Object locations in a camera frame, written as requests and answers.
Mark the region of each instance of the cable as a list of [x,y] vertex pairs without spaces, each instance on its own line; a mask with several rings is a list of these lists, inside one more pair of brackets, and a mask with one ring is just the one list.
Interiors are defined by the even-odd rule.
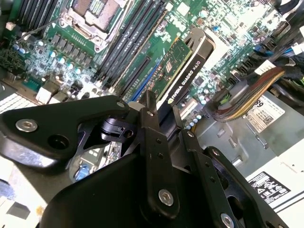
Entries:
[[49,26],[49,25],[51,25],[51,24],[57,22],[59,19],[60,19],[60,17],[59,17],[59,18],[56,18],[55,20],[50,21],[48,24],[45,24],[45,25],[43,25],[43,26],[41,26],[41,27],[39,27],[39,28],[37,28],[37,29],[35,29],[35,30],[33,30],[33,31],[30,31],[30,32],[25,33],[20,39],[18,39],[18,40],[16,41],[16,44],[18,44],[18,43],[20,43],[21,41],[23,41],[25,37],[27,37],[27,36],[29,36],[29,35],[32,35],[32,34],[34,34],[34,33],[36,33],[36,32],[39,32],[40,30],[46,28],[47,26]]
[[217,110],[212,117],[219,122],[228,122],[242,117],[253,107],[263,93],[282,77],[302,79],[303,74],[301,69],[297,67],[275,67],[265,72],[232,107]]

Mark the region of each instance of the sticker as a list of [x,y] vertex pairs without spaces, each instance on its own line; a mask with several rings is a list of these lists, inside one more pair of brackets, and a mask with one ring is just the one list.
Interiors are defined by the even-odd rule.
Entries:
[[271,70],[272,68],[275,68],[276,66],[271,63],[269,60],[266,60],[258,69],[255,70],[255,72],[258,75],[262,75],[268,70]]
[[268,204],[290,192],[287,187],[266,172],[261,172],[248,182]]
[[247,119],[256,131],[261,133],[284,113],[285,110],[263,95],[255,103],[253,108],[248,111]]
[[299,55],[304,51],[304,44],[295,43],[294,45],[291,46],[291,48],[294,51],[295,55]]

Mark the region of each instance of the circuit board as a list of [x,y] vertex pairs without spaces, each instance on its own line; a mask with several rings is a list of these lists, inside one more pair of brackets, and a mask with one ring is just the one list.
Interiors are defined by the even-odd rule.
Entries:
[[[99,25],[111,28],[105,33],[110,34],[115,29],[117,32],[113,32],[115,36],[106,47],[99,45],[97,50],[96,40],[88,40],[76,28],[68,26],[70,18],[61,18],[65,5],[70,6],[65,10],[73,9],[83,14],[82,8],[78,7],[81,1],[49,1],[50,6],[45,5],[46,9],[51,9],[47,19],[53,23],[39,32],[39,39],[32,41],[29,37],[16,44],[22,34],[14,23],[26,19],[26,16],[19,18],[20,12],[26,10],[23,3],[33,4],[35,1],[15,0],[10,24],[3,33],[0,66],[21,75],[23,84],[35,91],[44,85],[45,80],[53,80],[62,92],[67,93],[77,80],[83,85],[78,98],[86,92],[90,92],[91,97],[113,93],[126,102],[136,101],[150,85],[158,95],[168,87],[190,55],[182,41],[191,29],[197,27],[212,37],[216,49],[190,86],[184,103],[194,98],[198,104],[204,105],[216,91],[228,86],[226,78],[231,72],[244,70],[242,63],[253,53],[254,47],[283,21],[270,4],[251,7],[247,1],[241,0],[119,0],[125,1],[124,8],[111,8],[113,18]],[[92,0],[87,9],[91,14],[100,14],[102,9],[109,7],[109,2],[119,1]],[[41,16],[44,13],[33,12]],[[29,16],[29,12],[24,11],[22,15]],[[33,18],[30,19],[30,25],[38,26],[39,21],[32,23]],[[175,65],[166,59],[172,55],[171,51],[175,52],[170,48],[177,42],[185,52],[175,60],[180,61],[180,65],[168,73]],[[185,126],[198,115],[200,107],[189,114]]]
[[[240,0],[176,0],[169,1],[167,10],[164,20],[147,40],[115,88],[119,91],[126,81],[134,77],[142,59],[150,58],[147,67],[123,97],[127,102],[138,100],[138,94],[155,83],[153,79],[147,81],[147,78],[151,78],[157,71],[159,62],[170,52],[176,37],[184,39],[193,27],[197,27],[212,37],[217,47],[190,86],[185,103],[194,97],[199,104],[204,105],[215,92],[228,86],[226,78],[231,76],[231,72],[241,72],[241,64],[253,53],[254,47],[263,42],[283,21],[270,4],[250,7],[247,1]],[[196,114],[197,110],[186,119],[185,126],[189,125]]]

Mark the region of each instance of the screw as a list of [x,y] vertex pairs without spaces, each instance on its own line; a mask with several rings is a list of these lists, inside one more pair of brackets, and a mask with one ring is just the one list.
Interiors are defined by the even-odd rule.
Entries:
[[166,190],[166,189],[162,189],[158,192],[158,197],[160,198],[161,202],[167,206],[172,206],[173,205],[173,196],[172,194]]
[[154,114],[150,111],[147,111],[147,114],[149,114],[150,116],[154,116]]
[[119,107],[124,108],[124,104],[123,104],[123,103],[121,103],[121,102],[117,102],[116,104],[117,104]]
[[34,120],[22,119],[16,122],[16,128],[22,132],[34,132],[37,130],[38,125]]
[[188,132],[188,135],[193,138],[194,137],[194,134],[192,132]]
[[226,225],[227,228],[234,228],[234,223],[229,215],[222,213],[220,215],[220,218],[222,219],[222,222]]
[[219,152],[218,152],[218,151],[212,150],[212,152],[213,152],[216,156],[219,156]]

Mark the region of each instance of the hole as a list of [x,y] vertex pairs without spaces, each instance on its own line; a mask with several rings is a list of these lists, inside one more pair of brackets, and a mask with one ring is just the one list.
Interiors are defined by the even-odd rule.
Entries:
[[244,209],[242,204],[238,201],[237,198],[235,198],[234,196],[229,196],[228,197],[228,202],[229,205],[232,209],[233,215],[238,219],[242,219],[243,218],[243,213],[244,213]]
[[59,135],[59,134],[54,134],[50,136],[47,140],[48,144],[57,150],[64,150],[68,148],[69,146],[69,141],[66,137]]
[[189,165],[186,165],[186,166],[184,167],[184,169],[186,169],[186,170],[188,170],[188,171],[191,171],[191,167],[190,167]]
[[157,156],[158,156],[160,159],[163,159],[163,154],[162,154],[162,153],[158,153]]
[[128,131],[126,131],[123,135],[124,135],[124,137],[126,137],[126,138],[130,138],[130,137],[133,136],[133,131],[128,130]]
[[124,104],[123,104],[123,103],[121,103],[120,101],[118,101],[118,102],[117,102],[117,105],[118,105],[119,107],[124,108]]
[[275,226],[274,225],[272,225],[270,222],[266,222],[266,226],[268,227],[268,228],[275,228]]

